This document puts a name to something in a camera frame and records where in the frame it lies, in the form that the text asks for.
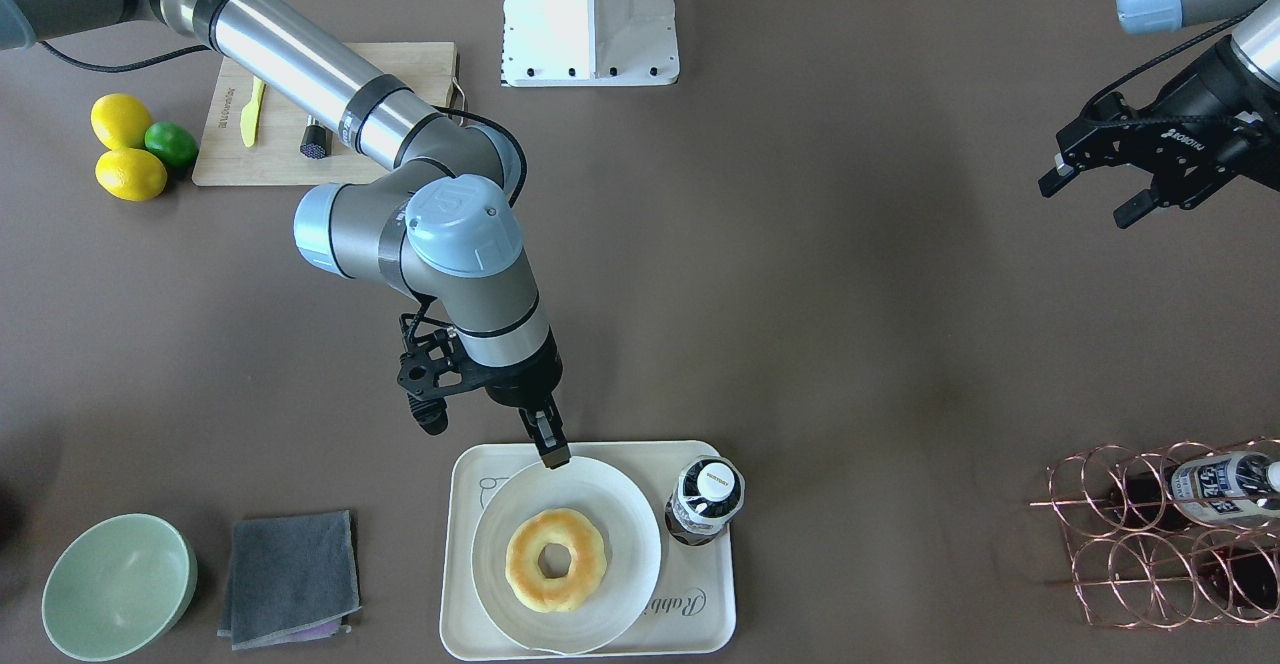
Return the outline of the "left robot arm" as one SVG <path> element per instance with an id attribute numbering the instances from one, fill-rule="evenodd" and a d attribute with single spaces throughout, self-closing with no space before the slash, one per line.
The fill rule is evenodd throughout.
<path id="1" fill-rule="evenodd" d="M 1056 194 L 1087 169 L 1132 166 L 1151 184 L 1114 212 L 1126 228 L 1157 209 L 1196 209 L 1236 177 L 1279 186 L 1279 0 L 1116 0 L 1130 35 L 1207 23 L 1211 49 L 1130 107 L 1108 84 L 1057 132 L 1055 166 L 1039 178 Z"/>

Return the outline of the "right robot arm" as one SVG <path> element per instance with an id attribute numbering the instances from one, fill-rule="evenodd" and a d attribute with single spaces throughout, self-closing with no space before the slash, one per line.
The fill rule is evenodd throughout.
<path id="1" fill-rule="evenodd" d="M 398 381 L 420 426 L 442 432 L 445 400 L 481 389 L 517 409 L 543 464 L 568 463 L 561 357 L 513 212 L 516 137 L 452 120 L 284 0 L 3 0 L 3 49 L 131 20 L 223 55 L 333 136 L 333 180 L 300 200 L 294 244 L 314 267 L 416 301 Z"/>

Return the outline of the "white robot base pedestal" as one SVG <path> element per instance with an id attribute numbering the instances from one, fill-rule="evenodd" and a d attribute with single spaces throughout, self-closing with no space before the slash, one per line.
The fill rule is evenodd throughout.
<path id="1" fill-rule="evenodd" d="M 675 0 L 504 0 L 508 87 L 675 84 Z"/>

